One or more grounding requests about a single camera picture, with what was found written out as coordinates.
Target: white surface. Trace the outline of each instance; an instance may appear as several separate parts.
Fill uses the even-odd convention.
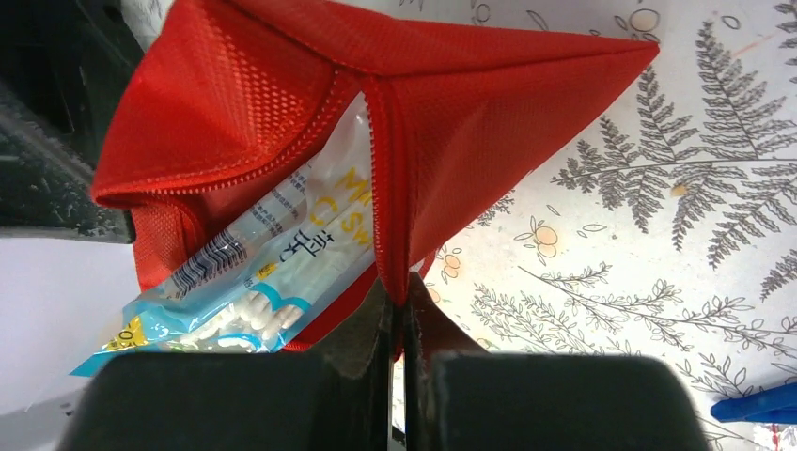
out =
[[[69,423],[82,391],[68,393],[26,411],[0,415],[0,449],[45,451],[55,449]]]
[[[100,329],[138,294],[130,245],[0,239],[0,415],[60,397]]]
[[[173,3],[174,0],[122,0],[122,17],[141,47],[148,49],[161,34]]]

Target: yellow label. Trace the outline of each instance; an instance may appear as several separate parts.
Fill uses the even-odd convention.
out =
[[[357,197],[357,202],[363,204],[363,206],[367,207],[368,204],[371,203],[371,199],[373,198],[373,193],[371,191],[366,191],[363,195]]]
[[[117,336],[104,346],[104,348],[105,350],[125,350],[127,348],[144,346],[146,344],[148,344],[148,341],[144,338],[141,319],[135,317],[122,329],[122,332],[118,333]]]
[[[268,265],[266,265],[266,266],[264,266],[264,267],[262,267],[262,268],[260,268],[258,270],[258,279],[263,280],[266,277],[268,277],[269,275],[271,275],[271,273],[274,272],[274,271],[276,271],[276,264],[275,263],[269,263]]]
[[[332,197],[325,196],[317,200],[316,206],[313,207],[313,210],[315,210],[320,204],[328,204],[329,210],[331,210],[332,213],[337,213],[337,203]],[[325,226],[325,223],[316,216],[315,212],[312,211],[310,212],[310,221],[312,221],[312,223],[316,226]]]
[[[366,192],[368,187],[368,180],[358,177],[354,168],[350,168],[349,172],[335,184],[336,188],[343,185],[347,190],[354,190],[354,193],[349,197],[349,202],[354,202],[358,197]]]

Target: barcode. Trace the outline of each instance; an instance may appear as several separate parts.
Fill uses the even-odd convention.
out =
[[[228,230],[223,231],[172,274],[178,298],[246,260],[246,249]]]

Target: botanical print tablecloth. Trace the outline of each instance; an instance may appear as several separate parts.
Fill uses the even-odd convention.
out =
[[[715,449],[797,441],[709,416],[797,381],[797,0],[349,3],[661,42],[602,117],[441,249],[427,285],[489,350],[663,360]],[[124,0],[123,13],[149,43],[170,4]]]

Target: fern print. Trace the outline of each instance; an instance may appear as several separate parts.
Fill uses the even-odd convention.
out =
[[[504,194],[498,202],[495,202],[490,206],[487,211],[481,213],[476,218],[476,223],[482,227],[488,227],[492,223],[492,220],[495,219],[495,215],[498,213],[505,213],[510,214],[509,207],[514,205],[515,199],[511,195],[515,192],[515,190],[510,190],[508,193]]]
[[[580,188],[592,193],[598,188],[603,207],[614,211],[628,205],[633,221],[643,232],[649,231],[649,220],[662,209],[664,193],[669,190],[668,166],[695,156],[699,148],[676,150],[676,147],[698,129],[688,128],[691,116],[675,116],[675,104],[666,102],[659,92],[659,82],[652,67],[645,69],[637,83],[637,112],[642,138],[638,148],[628,141],[608,117],[601,117],[599,126],[605,152],[581,140],[576,145],[578,159],[568,159],[568,168],[559,171],[552,182],[568,189]],[[640,157],[655,164],[634,164]]]
[[[759,160],[797,143],[792,121],[771,119],[783,107],[786,97],[761,103],[767,82],[753,85],[758,73],[742,74],[742,61],[733,59],[730,51],[717,42],[713,23],[703,23],[697,34],[697,65],[703,91],[709,95],[703,101],[708,105],[706,115],[712,119],[704,125],[714,132],[700,135],[709,146],[699,149],[724,160]]]
[[[676,178],[675,186],[685,192],[679,198],[672,229],[673,245],[680,252],[687,230],[695,228],[715,205],[725,204],[725,194],[736,194],[736,186],[730,182],[747,179],[747,175],[738,167],[714,162],[682,164],[671,175]]]
[[[789,19],[786,22],[781,23],[777,27],[790,34],[797,33],[797,0],[791,0],[788,3],[780,3],[778,5],[775,5],[774,9],[782,14],[789,15]],[[780,44],[780,48],[781,49],[797,48],[797,36],[793,36],[791,38],[784,40],[783,43]],[[786,64],[788,64],[789,66],[797,66],[797,56],[788,59],[786,61]],[[789,81],[791,81],[792,83],[797,83],[797,76],[791,77]]]
[[[639,103],[636,111],[641,117],[640,132],[643,138],[639,140],[639,149],[642,155],[656,163],[675,163],[695,156],[699,152],[695,148],[687,148],[678,153],[673,149],[697,134],[698,130],[694,127],[684,129],[692,116],[669,120],[673,116],[675,104],[670,102],[667,106],[664,105],[666,98],[664,94],[659,94],[659,82],[653,67],[648,66],[642,72],[637,86],[640,93],[636,95]]]
[[[714,269],[732,251],[738,251],[740,243],[750,244],[748,236],[763,238],[762,228],[778,233],[781,231],[778,221],[797,226],[797,219],[781,201],[797,206],[797,163],[757,167],[751,171],[766,179],[743,181],[742,185],[751,191],[739,193],[739,197],[747,202],[732,204],[730,207],[735,211],[723,213],[730,221],[717,223],[720,230],[714,231],[709,246],[709,262]]]
[[[706,152],[722,162],[774,161],[775,158],[762,157],[797,143],[797,127],[792,121],[772,119],[786,98],[763,101],[767,83],[755,84],[754,71],[743,73],[742,62],[717,41],[711,22],[703,24],[698,36],[697,65],[704,82],[703,91],[709,96],[703,101],[707,105],[706,115],[711,119],[704,125],[713,134],[701,134],[701,140],[708,146],[691,150]],[[679,200],[673,221],[676,249],[682,249],[687,230],[704,218],[707,211],[727,204],[727,194],[745,202],[728,204],[729,209],[723,215],[730,221],[717,223],[708,253],[709,264],[714,269],[725,257],[738,251],[740,244],[750,244],[750,236],[764,237],[759,227],[779,232],[773,217],[790,225],[794,223],[778,198],[793,191],[794,179],[781,177],[789,175],[789,167],[753,168],[753,174],[766,178],[763,181],[749,181],[739,166],[719,162],[676,168],[673,171],[679,177],[676,184],[686,192]],[[741,180],[741,185],[750,191],[739,192],[733,180]]]
[[[795,280],[797,280],[797,249],[791,249],[775,263],[770,275],[761,282],[761,300],[765,301],[776,290]]]

